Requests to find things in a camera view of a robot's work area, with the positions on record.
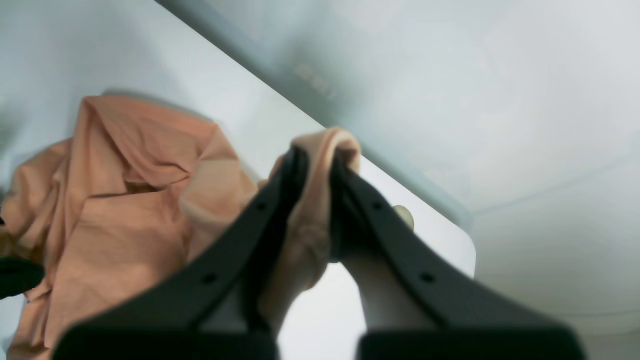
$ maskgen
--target wrinkled fabric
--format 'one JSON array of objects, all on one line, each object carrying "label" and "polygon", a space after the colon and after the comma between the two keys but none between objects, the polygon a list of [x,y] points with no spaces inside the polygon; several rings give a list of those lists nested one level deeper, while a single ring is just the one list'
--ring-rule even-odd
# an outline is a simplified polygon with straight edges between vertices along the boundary
[{"label": "wrinkled fabric", "polygon": [[74,322],[199,255],[256,186],[212,122],[120,96],[82,101],[73,139],[21,165],[1,208],[2,255],[45,267],[8,351],[48,359]]}]

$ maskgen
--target peach fabric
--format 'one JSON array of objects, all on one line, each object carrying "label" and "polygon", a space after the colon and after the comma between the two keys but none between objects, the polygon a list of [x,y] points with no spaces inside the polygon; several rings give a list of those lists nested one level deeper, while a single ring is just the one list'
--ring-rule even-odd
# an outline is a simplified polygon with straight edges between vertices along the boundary
[{"label": "peach fabric", "polygon": [[[275,332],[328,262],[336,149],[359,168],[360,146],[345,130],[292,145],[307,151],[310,169],[259,299]],[[73,139],[21,165],[1,209],[0,256],[45,267],[45,279],[25,294],[30,304],[8,358],[49,359],[73,323],[153,287],[199,255],[256,190],[216,124],[130,97],[85,98]]]}]

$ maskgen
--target peach cloth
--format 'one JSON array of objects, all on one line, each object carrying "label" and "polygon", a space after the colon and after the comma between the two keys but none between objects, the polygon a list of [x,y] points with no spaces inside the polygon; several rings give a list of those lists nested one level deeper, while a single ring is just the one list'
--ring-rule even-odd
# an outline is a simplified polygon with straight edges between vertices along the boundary
[{"label": "peach cloth", "polygon": [[[333,153],[349,150],[354,170],[360,154],[341,129],[293,144],[310,154],[311,166],[259,301],[276,332],[293,300],[326,268]],[[216,124],[130,97],[85,98],[73,139],[21,165],[1,209],[8,236],[0,256],[45,267],[45,279],[25,294],[30,304],[8,358],[49,359],[73,323],[153,287],[199,255],[256,190]]]}]

